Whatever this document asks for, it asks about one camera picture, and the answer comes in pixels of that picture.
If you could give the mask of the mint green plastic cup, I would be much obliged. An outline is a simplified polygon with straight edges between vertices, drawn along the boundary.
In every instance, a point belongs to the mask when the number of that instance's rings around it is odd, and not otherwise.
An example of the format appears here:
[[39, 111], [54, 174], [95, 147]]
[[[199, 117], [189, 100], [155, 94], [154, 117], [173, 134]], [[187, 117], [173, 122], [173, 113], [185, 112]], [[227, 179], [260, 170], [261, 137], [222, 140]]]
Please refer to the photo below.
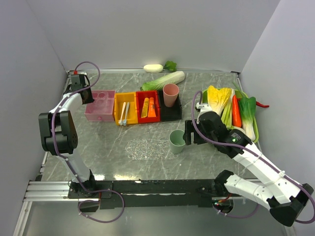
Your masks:
[[170, 150], [173, 154], [179, 154], [183, 151], [186, 143], [183, 138], [184, 131], [176, 129], [172, 131], [169, 135], [169, 142], [170, 142]]

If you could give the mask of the pink plastic cup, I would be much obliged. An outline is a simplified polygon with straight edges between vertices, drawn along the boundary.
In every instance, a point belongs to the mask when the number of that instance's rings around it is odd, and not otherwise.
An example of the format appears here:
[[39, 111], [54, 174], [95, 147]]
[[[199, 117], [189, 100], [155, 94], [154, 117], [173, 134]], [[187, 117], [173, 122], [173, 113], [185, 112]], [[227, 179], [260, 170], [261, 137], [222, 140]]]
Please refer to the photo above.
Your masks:
[[163, 99], [166, 107], [172, 107], [179, 94], [179, 88], [176, 84], [167, 84], [163, 87]]

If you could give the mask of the clear textured acrylic tray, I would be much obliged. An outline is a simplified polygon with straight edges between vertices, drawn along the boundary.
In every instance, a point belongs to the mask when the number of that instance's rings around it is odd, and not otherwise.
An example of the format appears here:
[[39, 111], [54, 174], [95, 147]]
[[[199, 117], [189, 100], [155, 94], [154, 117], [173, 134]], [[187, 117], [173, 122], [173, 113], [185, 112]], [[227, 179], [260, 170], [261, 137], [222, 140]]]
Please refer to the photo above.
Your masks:
[[169, 141], [155, 139], [131, 140], [125, 147], [126, 154], [131, 160], [172, 160], [177, 155], [170, 151]]

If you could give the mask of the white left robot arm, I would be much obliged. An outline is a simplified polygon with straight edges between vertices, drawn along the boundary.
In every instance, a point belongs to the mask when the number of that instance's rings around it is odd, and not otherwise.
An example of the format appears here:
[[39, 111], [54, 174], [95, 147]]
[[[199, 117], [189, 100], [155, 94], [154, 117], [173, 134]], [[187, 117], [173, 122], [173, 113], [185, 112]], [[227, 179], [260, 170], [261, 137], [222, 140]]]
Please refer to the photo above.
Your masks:
[[61, 101], [47, 113], [38, 117], [41, 144], [45, 151], [56, 156], [71, 175], [70, 188], [85, 197], [93, 197], [97, 185], [92, 171], [84, 164], [76, 150], [78, 135], [72, 118], [81, 105], [93, 103], [90, 80], [85, 74], [70, 76]]

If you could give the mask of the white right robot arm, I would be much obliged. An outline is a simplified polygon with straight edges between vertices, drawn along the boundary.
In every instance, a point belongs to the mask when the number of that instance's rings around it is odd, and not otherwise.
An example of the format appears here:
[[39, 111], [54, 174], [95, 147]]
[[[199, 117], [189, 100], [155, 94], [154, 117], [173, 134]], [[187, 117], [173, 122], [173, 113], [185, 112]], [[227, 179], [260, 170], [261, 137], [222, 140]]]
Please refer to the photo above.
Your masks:
[[269, 210], [282, 225], [292, 226], [311, 197], [313, 188], [290, 179], [268, 160], [257, 146], [238, 129], [227, 129], [219, 115], [209, 111], [199, 119], [185, 121], [186, 145], [211, 143], [221, 153], [243, 165], [261, 182], [255, 184], [224, 170], [215, 178], [215, 190], [248, 198]]

